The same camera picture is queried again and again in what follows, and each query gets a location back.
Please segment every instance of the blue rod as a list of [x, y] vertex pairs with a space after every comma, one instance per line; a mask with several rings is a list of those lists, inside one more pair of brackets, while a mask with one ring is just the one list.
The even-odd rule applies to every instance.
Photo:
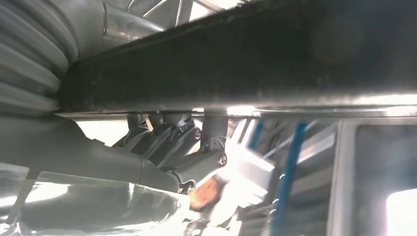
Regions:
[[287, 163], [285, 165], [284, 176], [282, 176], [280, 187], [277, 189], [275, 200], [275, 211], [271, 218], [271, 236], [279, 235], [279, 224], [284, 219], [285, 208], [291, 194], [293, 186], [294, 175], [298, 163], [298, 158], [301, 153], [301, 146], [304, 141], [307, 123], [299, 123], [293, 136], [293, 141], [290, 146], [290, 153], [288, 155]]

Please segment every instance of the orange object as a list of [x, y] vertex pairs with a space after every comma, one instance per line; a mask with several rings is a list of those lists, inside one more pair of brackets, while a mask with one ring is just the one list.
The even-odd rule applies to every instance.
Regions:
[[220, 199], [220, 183], [212, 177], [197, 189], [190, 189], [188, 195], [191, 199], [191, 209], [200, 210]]

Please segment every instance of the gray plastic housing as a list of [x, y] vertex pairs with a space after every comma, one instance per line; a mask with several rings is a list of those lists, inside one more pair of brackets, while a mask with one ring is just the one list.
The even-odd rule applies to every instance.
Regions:
[[48, 171], [178, 191], [174, 176], [140, 156], [86, 138], [72, 120], [0, 117], [0, 130], [0, 162], [30, 168], [28, 178]]

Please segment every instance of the bolt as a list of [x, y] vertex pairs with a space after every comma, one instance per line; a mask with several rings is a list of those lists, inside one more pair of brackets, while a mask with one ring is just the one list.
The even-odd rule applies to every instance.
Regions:
[[227, 156], [225, 153], [222, 153], [219, 157], [219, 159], [217, 160], [217, 163], [219, 164], [220, 167], [223, 167], [226, 165], [227, 163]]
[[197, 129], [194, 131], [194, 138], [195, 138], [196, 140], [199, 140], [199, 139], [201, 138], [201, 130], [200, 130], [199, 128], [197, 128]]

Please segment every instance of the black metal beam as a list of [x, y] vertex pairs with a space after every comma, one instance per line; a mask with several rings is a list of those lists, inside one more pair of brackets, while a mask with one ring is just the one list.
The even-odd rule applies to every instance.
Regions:
[[268, 0], [73, 66], [63, 113], [417, 105], [411, 0]]

